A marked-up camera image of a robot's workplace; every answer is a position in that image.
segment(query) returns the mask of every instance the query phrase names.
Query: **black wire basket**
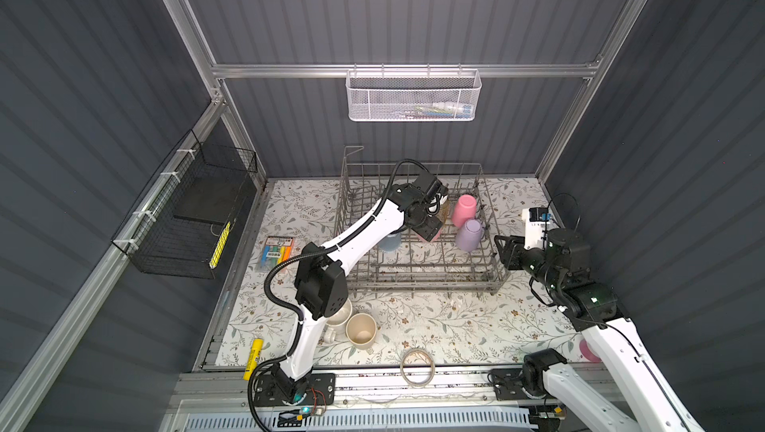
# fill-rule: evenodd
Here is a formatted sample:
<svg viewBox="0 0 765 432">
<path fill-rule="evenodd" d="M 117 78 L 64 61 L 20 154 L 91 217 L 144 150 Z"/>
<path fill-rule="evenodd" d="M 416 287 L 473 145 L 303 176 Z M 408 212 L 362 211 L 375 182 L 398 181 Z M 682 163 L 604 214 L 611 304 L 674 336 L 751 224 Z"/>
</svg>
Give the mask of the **black wire basket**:
<svg viewBox="0 0 765 432">
<path fill-rule="evenodd" d="M 139 216 L 132 235 L 112 243 L 143 273 L 225 274 L 257 197 L 256 173 L 252 150 L 197 142 L 173 173 L 160 173 L 167 178 L 150 205 L 136 211 L 137 201 L 122 221 L 118 232 Z"/>
</svg>

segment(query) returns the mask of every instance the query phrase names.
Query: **white vent grille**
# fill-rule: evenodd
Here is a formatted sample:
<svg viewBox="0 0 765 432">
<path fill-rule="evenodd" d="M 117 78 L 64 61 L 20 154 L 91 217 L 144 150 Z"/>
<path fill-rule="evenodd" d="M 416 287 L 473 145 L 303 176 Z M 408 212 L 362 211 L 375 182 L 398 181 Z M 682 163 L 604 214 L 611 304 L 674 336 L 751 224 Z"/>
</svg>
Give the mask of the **white vent grille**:
<svg viewBox="0 0 765 432">
<path fill-rule="evenodd" d="M 470 121 L 475 118 L 478 71 L 454 76 L 346 77 L 348 117 L 353 121 Z"/>
<path fill-rule="evenodd" d="M 271 430 L 385 430 L 390 427 L 505 427 L 506 430 L 537 428 L 529 422 L 529 411 L 502 406 L 328 410 L 322 416 L 305 419 L 300 427 L 277 427 L 276 416 L 276 412 L 264 412 L 261 417 Z M 259 432 L 253 418 L 246 413 L 190 414 L 185 430 Z"/>
</svg>

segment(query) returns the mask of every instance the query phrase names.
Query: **floral tablecloth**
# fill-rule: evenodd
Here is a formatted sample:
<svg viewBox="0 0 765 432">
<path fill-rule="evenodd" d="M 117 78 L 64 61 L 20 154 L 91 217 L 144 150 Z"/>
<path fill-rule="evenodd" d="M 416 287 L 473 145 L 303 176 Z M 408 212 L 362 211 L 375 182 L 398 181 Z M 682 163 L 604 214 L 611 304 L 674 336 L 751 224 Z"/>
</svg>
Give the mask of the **floral tablecloth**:
<svg viewBox="0 0 765 432">
<path fill-rule="evenodd" d="M 300 253 L 309 242 L 332 237 L 337 207 L 337 179 L 295 179 L 275 182 L 263 225 L 247 267 L 217 365 L 244 367 L 254 338 L 264 340 L 263 359 L 287 347 L 294 314 L 265 298 L 258 271 L 268 236 L 295 236 Z M 545 206 L 547 200 L 534 178 L 486 178 L 500 233 L 522 235 L 521 210 Z M 274 280 L 273 292 L 294 302 L 292 285 L 297 265 Z M 397 365 L 410 347 L 422 347 L 437 364 L 518 362 L 531 351 L 554 348 L 571 361 L 585 361 L 581 335 L 555 308 L 544 307 L 529 292 L 528 274 L 515 271 L 499 293 L 359 293 L 351 294 L 354 312 L 371 314 L 378 325 L 371 349 L 356 350 L 347 339 L 321 342 L 315 359 L 321 365 Z M 537 290 L 544 296 L 540 287 Z"/>
</svg>

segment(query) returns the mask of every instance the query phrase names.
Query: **corrugated wall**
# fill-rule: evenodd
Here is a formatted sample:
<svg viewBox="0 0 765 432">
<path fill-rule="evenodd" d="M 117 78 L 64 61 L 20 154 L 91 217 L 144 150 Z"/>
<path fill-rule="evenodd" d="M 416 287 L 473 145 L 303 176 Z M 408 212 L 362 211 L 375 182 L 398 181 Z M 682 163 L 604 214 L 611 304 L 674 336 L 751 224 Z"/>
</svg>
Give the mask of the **corrugated wall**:
<svg viewBox="0 0 765 432">
<path fill-rule="evenodd" d="M 189 0 L 218 63 L 585 63 L 625 0 Z M 230 80 L 272 177 L 363 159 L 483 163 L 534 173 L 579 80 L 484 79 L 476 120 L 357 124 L 335 80 Z"/>
<path fill-rule="evenodd" d="M 189 0 L 218 63 L 580 63 L 625 0 Z"/>
<path fill-rule="evenodd" d="M 271 177 L 338 176 L 354 158 L 483 163 L 487 173 L 534 173 L 580 79 L 487 79 L 473 121 L 369 123 L 348 119 L 340 79 L 227 80 Z"/>
<path fill-rule="evenodd" d="M 2 397 L 209 98 L 161 0 L 0 0 L 0 26 Z M 128 270 L 27 429 L 153 430 L 216 287 Z"/>
<path fill-rule="evenodd" d="M 710 431 L 765 410 L 763 32 L 765 0 L 651 0 L 547 182 Z"/>
</svg>

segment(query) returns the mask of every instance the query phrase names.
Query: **pink bowl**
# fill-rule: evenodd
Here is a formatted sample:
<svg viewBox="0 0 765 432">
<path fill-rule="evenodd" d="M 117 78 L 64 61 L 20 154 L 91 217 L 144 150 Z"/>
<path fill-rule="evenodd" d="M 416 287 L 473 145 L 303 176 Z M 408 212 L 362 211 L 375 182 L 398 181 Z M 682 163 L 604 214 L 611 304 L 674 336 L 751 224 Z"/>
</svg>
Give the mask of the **pink bowl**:
<svg viewBox="0 0 765 432">
<path fill-rule="evenodd" d="M 451 215 L 451 222 L 458 228 L 462 228 L 468 219 L 476 217 L 476 208 L 478 201 L 470 195 L 462 195 L 454 205 L 454 213 Z"/>
</svg>

